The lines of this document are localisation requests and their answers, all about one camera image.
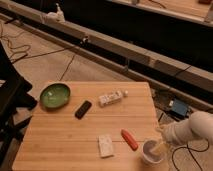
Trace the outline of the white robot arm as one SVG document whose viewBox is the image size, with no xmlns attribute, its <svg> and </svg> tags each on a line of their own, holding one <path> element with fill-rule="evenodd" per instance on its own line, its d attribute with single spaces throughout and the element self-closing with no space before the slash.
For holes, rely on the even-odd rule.
<svg viewBox="0 0 213 171">
<path fill-rule="evenodd" d="M 161 125 L 157 130 L 162 140 L 150 150 L 154 155 L 162 155 L 171 145 L 185 145 L 194 140 L 206 139 L 213 145 L 213 114 L 196 111 L 188 119 Z"/>
</svg>

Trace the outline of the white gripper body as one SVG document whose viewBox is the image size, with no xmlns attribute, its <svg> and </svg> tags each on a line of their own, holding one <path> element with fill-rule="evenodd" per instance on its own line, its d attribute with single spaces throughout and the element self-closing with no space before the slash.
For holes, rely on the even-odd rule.
<svg viewBox="0 0 213 171">
<path fill-rule="evenodd" d="M 183 141 L 183 128 L 185 124 L 182 122 L 172 122 L 162 126 L 162 137 L 167 143 L 175 146 L 184 145 Z"/>
</svg>

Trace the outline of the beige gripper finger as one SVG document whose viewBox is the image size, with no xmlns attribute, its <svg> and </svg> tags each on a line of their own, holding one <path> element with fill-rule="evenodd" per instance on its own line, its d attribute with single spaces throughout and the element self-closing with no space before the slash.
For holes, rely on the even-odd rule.
<svg viewBox="0 0 213 171">
<path fill-rule="evenodd" d="M 151 153 L 160 156 L 164 155 L 168 150 L 169 145 L 165 142 L 158 142 L 152 149 Z"/>
</svg>

